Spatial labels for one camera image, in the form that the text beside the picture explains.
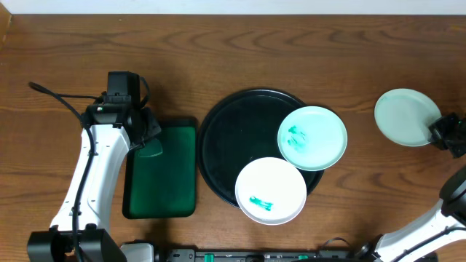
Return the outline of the green and yellow sponge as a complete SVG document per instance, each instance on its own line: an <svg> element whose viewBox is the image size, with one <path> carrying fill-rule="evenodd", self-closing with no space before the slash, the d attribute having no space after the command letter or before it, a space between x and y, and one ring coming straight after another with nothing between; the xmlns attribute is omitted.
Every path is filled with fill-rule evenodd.
<svg viewBox="0 0 466 262"><path fill-rule="evenodd" d="M138 150L138 157L140 158L150 158L159 156L163 153L162 144L158 139L153 139L149 141L143 148Z"/></svg>

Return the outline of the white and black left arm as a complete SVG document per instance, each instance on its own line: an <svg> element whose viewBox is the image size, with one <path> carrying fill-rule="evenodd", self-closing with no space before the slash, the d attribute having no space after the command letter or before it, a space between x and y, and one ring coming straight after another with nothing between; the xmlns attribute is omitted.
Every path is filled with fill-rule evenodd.
<svg viewBox="0 0 466 262"><path fill-rule="evenodd" d="M125 157L143 148L161 128L149 108L93 104L81 114L79 160L57 215L46 231L31 233L30 261L157 261L153 244L118 245L110 236L111 203Z"/></svg>

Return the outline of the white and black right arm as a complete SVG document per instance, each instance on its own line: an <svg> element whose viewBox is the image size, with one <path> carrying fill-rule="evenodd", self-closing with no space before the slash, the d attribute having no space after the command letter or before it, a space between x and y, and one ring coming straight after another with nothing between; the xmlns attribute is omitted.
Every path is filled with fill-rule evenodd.
<svg viewBox="0 0 466 262"><path fill-rule="evenodd" d="M429 126L430 142L453 157L465 155L465 119L456 113ZM363 261L416 261L437 249L465 239L465 168L452 175L439 193L439 201L407 226L362 246L352 255Z"/></svg>

